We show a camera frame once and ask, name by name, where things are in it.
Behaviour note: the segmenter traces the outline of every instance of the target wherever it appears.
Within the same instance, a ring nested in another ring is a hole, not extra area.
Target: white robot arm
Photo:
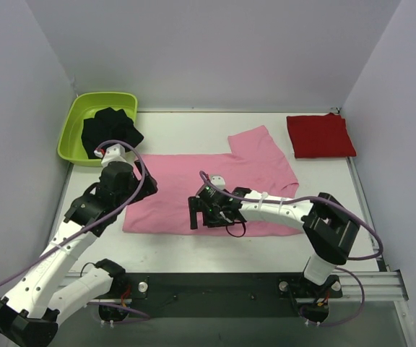
[[[290,226],[306,233],[315,253],[309,258],[303,275],[317,286],[323,285],[336,266],[346,263],[359,231],[348,215],[328,204],[296,202],[274,197],[248,188],[237,187],[232,194],[225,190],[221,176],[211,176],[196,196],[189,197],[191,228],[196,229],[197,213],[202,213],[208,228],[231,226],[236,221],[260,220]],[[319,197],[340,205],[330,194]]]
[[[121,145],[107,149],[102,165],[100,181],[73,201],[64,222],[43,252],[52,254],[32,267],[0,298],[0,333],[21,347],[47,346],[63,321],[92,299],[108,293],[113,282],[125,274],[116,263],[101,260],[85,276],[57,291],[78,257],[116,220],[116,215],[66,244],[63,241],[116,210],[140,183],[133,166],[124,159]],[[142,174],[141,165],[136,162]],[[142,188],[130,203],[157,192],[156,181],[148,173],[144,174]]]

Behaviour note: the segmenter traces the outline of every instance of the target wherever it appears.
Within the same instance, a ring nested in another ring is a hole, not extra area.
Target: lime green plastic tub
[[[93,118],[104,108],[123,109],[136,122],[137,99],[134,95],[118,92],[98,92],[80,95],[71,105],[66,118],[57,153],[61,158],[81,166],[100,166],[100,159],[89,159],[81,141],[83,120]]]

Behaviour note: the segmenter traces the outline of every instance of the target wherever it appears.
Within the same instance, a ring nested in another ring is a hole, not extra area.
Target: red cloth
[[[355,157],[346,121],[339,115],[288,116],[295,158]]]

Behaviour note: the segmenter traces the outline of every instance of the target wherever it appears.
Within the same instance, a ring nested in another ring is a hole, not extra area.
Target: pink cloth
[[[266,127],[228,137],[232,154],[143,155],[149,172],[157,180],[158,193],[126,209],[123,231],[127,233],[228,236],[224,228],[190,229],[187,198],[194,196],[203,181],[199,171],[221,175],[230,192],[247,187],[279,197],[294,197],[298,180],[283,152]],[[286,236],[296,229],[265,222],[248,222],[245,236]],[[229,227],[232,234],[243,231],[240,224]]]

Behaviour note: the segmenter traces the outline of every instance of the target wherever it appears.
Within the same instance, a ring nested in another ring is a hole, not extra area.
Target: white tabletop
[[[145,136],[138,150],[146,154],[229,153],[227,136],[265,125],[298,178],[296,197],[328,192],[362,217],[346,159],[295,159],[286,116],[302,113],[139,113],[136,127]],[[101,168],[74,166],[61,203],[61,214],[72,200],[97,181]],[[300,272],[313,253],[305,234],[233,237],[125,234],[124,212],[74,264],[108,258],[127,272],[229,273]],[[368,232],[360,230],[351,256],[373,254]],[[375,260],[348,262],[351,271],[378,271]]]

